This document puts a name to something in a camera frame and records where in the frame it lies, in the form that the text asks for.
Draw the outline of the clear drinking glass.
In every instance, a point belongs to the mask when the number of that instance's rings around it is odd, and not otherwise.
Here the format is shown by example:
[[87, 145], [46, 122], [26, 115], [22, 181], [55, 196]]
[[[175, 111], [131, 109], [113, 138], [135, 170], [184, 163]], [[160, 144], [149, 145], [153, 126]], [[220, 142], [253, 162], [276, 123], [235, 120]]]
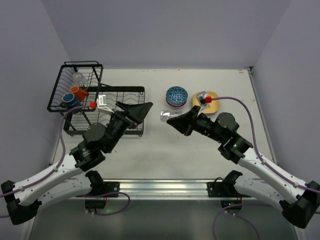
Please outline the clear drinking glass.
[[169, 119], [176, 118], [182, 114], [182, 111], [162, 110], [160, 113], [160, 121], [166, 123]]
[[88, 87], [89, 80], [81, 73], [75, 72], [72, 75], [73, 83], [77, 87]]

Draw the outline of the yellow plastic plate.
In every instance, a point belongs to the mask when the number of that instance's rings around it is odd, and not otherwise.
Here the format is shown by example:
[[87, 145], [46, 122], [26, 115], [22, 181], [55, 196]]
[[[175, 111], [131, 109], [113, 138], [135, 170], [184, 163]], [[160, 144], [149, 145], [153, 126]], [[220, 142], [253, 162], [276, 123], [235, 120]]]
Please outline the yellow plastic plate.
[[[192, 97], [192, 105], [193, 106], [200, 106], [200, 103], [199, 101], [197, 100], [197, 95], [199, 94], [200, 92], [196, 92], [193, 97]], [[205, 92], [208, 96], [212, 97], [212, 98], [217, 98], [218, 95], [213, 92], [213, 91], [206, 91]], [[212, 101], [211, 103], [209, 103], [209, 106], [206, 107], [202, 113], [204, 113], [205, 115], [213, 115], [215, 114], [220, 108], [220, 103], [218, 100], [214, 100]]]

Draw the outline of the blue triangle pattern bowl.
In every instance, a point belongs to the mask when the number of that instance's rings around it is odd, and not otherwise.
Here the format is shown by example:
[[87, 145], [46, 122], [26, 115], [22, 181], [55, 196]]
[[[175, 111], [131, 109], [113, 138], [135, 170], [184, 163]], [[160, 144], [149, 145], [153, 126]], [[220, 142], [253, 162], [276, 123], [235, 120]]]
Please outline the blue triangle pattern bowl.
[[166, 91], [165, 99], [173, 103], [187, 102], [188, 92], [181, 86], [172, 86]]

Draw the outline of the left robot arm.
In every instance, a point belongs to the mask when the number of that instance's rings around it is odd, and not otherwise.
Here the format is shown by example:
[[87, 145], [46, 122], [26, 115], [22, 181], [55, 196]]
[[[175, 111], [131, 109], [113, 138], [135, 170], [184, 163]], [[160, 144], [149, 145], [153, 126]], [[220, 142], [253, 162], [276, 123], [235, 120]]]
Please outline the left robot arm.
[[83, 140], [70, 153], [63, 153], [60, 161], [38, 174], [19, 182], [7, 180], [1, 184], [1, 197], [6, 202], [8, 218], [20, 225], [34, 218], [38, 211], [50, 204], [77, 196], [89, 198], [106, 193], [100, 174], [93, 170], [105, 160], [128, 129], [135, 129], [146, 118], [152, 102], [125, 104], [116, 102], [119, 110], [92, 102], [89, 107], [110, 115], [107, 125], [91, 124]]

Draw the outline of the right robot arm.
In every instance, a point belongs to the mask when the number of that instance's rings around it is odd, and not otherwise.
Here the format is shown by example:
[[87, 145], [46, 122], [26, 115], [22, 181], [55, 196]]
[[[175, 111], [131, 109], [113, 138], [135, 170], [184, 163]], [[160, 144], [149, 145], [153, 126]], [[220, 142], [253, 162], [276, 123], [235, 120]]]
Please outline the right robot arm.
[[199, 106], [176, 114], [160, 113], [160, 120], [185, 136], [192, 132], [204, 135], [220, 144], [218, 151], [228, 161], [251, 171], [261, 180], [250, 180], [232, 171], [224, 179], [235, 192], [260, 200], [281, 211], [294, 226], [305, 229], [320, 206], [320, 185], [306, 182], [286, 172], [263, 156], [251, 142], [238, 134], [239, 124], [231, 113], [220, 113], [211, 120]]

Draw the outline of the orange mug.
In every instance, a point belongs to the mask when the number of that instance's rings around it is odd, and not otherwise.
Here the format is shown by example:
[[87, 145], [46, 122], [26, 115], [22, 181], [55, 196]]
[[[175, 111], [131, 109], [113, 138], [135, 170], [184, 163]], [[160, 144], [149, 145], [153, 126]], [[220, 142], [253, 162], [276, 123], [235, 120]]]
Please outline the orange mug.
[[72, 86], [70, 92], [73, 93], [77, 99], [82, 102], [86, 97], [89, 96], [89, 93], [78, 86]]

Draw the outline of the blue mug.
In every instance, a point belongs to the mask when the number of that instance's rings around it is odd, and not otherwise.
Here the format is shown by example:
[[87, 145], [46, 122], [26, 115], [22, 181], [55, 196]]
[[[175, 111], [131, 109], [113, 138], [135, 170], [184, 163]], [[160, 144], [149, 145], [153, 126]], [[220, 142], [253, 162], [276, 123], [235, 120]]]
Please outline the blue mug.
[[81, 106], [80, 100], [75, 96], [74, 93], [67, 92], [62, 96], [60, 106], [64, 109], [70, 110], [75, 107]]

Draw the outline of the aluminium table rail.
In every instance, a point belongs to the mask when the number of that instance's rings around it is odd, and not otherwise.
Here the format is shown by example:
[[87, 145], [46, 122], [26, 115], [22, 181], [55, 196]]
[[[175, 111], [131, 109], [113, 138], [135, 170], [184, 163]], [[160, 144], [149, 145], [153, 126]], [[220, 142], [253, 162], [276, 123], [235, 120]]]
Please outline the aluminium table rail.
[[[42, 204], [62, 201], [76, 196], [87, 196], [94, 187], [103, 186], [104, 181], [100, 176], [88, 177], [81, 175], [78, 178], [68, 179], [55, 187], [45, 190], [34, 186], [31, 190], [26, 190], [26, 201], [33, 203], [40, 201]], [[241, 195], [248, 195], [268, 204], [272, 202], [286, 200], [293, 203], [296, 201], [296, 188], [292, 185], [281, 184], [281, 189], [274, 189], [269, 184], [240, 176], [234, 184], [235, 190]], [[207, 183], [204, 182], [126, 182], [120, 183], [119, 192], [123, 190], [127, 194], [138, 196], [157, 195], [195, 195], [208, 194]]]

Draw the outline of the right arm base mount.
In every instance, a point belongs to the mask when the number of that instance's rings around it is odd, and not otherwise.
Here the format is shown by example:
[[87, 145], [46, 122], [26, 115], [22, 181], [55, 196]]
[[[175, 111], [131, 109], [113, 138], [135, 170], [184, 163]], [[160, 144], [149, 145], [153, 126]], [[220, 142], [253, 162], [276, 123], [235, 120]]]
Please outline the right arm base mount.
[[234, 184], [236, 180], [243, 174], [238, 171], [231, 171], [225, 178], [217, 177], [213, 181], [206, 183], [206, 191], [209, 198], [220, 198], [222, 208], [231, 205], [241, 204], [244, 198], [249, 198], [248, 195], [240, 194], [236, 191]]

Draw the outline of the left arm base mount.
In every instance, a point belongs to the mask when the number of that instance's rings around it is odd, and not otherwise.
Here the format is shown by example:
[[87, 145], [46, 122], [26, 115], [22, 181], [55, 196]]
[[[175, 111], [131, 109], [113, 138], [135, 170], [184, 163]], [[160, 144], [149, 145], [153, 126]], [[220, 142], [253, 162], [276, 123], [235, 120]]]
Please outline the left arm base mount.
[[[88, 195], [90, 197], [93, 196], [100, 196], [103, 194], [119, 192], [120, 190], [120, 182], [119, 181], [105, 181], [103, 185], [94, 187]], [[84, 208], [89, 211], [94, 211], [95, 213], [97, 210], [102, 210], [105, 208], [107, 204], [107, 196], [103, 197], [103, 200], [98, 200], [97, 198], [89, 198], [84, 201]]]

